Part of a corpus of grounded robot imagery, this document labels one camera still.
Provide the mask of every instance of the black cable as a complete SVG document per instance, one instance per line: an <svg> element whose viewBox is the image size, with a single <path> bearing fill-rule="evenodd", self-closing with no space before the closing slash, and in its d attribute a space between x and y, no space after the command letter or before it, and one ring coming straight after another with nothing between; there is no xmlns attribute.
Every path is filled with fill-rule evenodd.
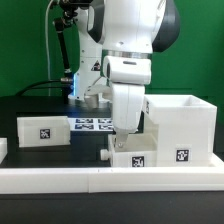
<svg viewBox="0 0 224 224"><path fill-rule="evenodd" d="M30 91L30 90L37 90L37 89L62 89L62 86L46 86L46 87L34 87L34 88L30 88L27 89L25 92Z"/></svg>
<svg viewBox="0 0 224 224"><path fill-rule="evenodd" d="M57 83L57 82L61 82L61 80L60 79L55 79L55 80L48 80L48 81L36 82L36 83L31 84L31 85L27 86L26 88L20 90L19 92L17 92L15 94L15 96L22 96L23 93L25 93L26 91L32 89L35 86L40 86L40 85L49 84L49 83Z"/></svg>

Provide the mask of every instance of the black surface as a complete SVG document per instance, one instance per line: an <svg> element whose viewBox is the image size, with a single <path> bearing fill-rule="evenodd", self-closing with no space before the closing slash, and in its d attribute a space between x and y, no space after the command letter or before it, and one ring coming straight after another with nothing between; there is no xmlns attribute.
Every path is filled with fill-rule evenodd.
<svg viewBox="0 0 224 224"><path fill-rule="evenodd" d="M42 104L46 106L45 113L52 111L54 106L57 113L66 111L87 116L87 111L84 110L84 115L81 115L80 111L61 104L58 98L6 97L0 98L0 103L9 105L11 115L14 107L19 108L19 112L27 113L30 111L26 106L29 103L29 108L37 113L43 111L40 108ZM1 122L6 125L15 121L1 119ZM217 125L215 150L221 156L224 146L222 133L223 125ZM2 224L220 224L224 220L223 209L224 192L0 195Z"/></svg>

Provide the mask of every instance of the white container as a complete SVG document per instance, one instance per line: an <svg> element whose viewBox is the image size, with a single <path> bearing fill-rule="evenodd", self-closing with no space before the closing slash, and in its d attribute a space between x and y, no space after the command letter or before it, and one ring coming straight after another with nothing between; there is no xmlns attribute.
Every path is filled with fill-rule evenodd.
<svg viewBox="0 0 224 224"><path fill-rule="evenodd" d="M129 135L126 148L114 148L113 167L209 166L217 108L191 95L145 95L144 134Z"/></svg>
<svg viewBox="0 0 224 224"><path fill-rule="evenodd" d="M19 147L70 144L70 125L66 116L17 118Z"/></svg>

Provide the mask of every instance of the white block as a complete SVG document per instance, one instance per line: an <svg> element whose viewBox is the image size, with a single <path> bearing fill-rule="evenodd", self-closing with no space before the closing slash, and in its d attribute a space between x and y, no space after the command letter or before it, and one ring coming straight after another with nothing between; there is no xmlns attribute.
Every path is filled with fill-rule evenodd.
<svg viewBox="0 0 224 224"><path fill-rule="evenodd" d="M70 144L70 125L66 116L17 118L19 147Z"/></svg>
<svg viewBox="0 0 224 224"><path fill-rule="evenodd" d="M7 155L7 139L0 138L0 164Z"/></svg>

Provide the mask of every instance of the open white box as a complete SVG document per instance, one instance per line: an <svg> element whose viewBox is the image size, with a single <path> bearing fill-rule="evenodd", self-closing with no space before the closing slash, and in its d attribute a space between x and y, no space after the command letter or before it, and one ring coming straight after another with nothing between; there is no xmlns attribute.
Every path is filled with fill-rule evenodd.
<svg viewBox="0 0 224 224"><path fill-rule="evenodd" d="M113 167L209 166L215 106L191 95L146 95L143 111L143 134L129 135L124 149L109 136Z"/></svg>
<svg viewBox="0 0 224 224"><path fill-rule="evenodd" d="M0 193L224 190L224 164L212 153L216 107L193 96L146 95L143 111L146 113L144 135L150 136L143 139L151 143L137 151L129 143L133 149L123 154L120 161L130 166L132 153L139 156L151 147L151 155L145 160L149 161L145 164L148 167L0 169ZM171 132L178 137L175 141L170 138ZM141 139L133 142L140 147ZM189 161L177 162L177 149L186 147L190 150ZM112 155L113 163L122 153L125 152Z"/></svg>

